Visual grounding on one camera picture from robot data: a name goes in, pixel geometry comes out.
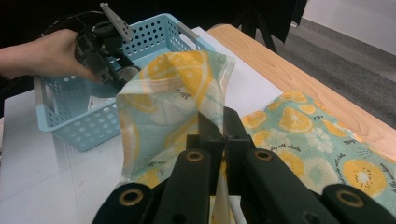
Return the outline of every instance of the white table surface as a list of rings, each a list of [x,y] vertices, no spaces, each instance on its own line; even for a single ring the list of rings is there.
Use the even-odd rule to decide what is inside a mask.
[[[216,51],[234,56],[201,28],[193,31]],[[226,105],[241,117],[265,108],[281,93],[236,58]],[[4,126],[0,223],[92,223],[120,181],[120,135],[87,152],[76,151],[38,130],[33,91],[6,100]]]

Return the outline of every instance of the gray carpet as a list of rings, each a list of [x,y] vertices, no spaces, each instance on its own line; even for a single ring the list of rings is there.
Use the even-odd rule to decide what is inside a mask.
[[[260,33],[256,40],[263,43]],[[310,76],[396,129],[396,83],[289,33],[275,40],[278,54]]]

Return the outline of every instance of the wooden table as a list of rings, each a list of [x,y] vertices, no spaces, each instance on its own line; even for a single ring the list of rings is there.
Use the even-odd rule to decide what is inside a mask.
[[[375,150],[396,161],[396,130],[231,25],[208,32],[282,91],[308,94]]]

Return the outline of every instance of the white wall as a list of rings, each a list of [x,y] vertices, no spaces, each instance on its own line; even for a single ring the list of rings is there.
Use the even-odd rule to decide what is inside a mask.
[[[396,0],[308,0],[303,17],[396,55]]]

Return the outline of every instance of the floor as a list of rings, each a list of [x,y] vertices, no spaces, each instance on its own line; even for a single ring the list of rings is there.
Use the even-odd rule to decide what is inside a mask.
[[[396,129],[395,55],[305,19],[285,44],[274,42],[281,57]]]

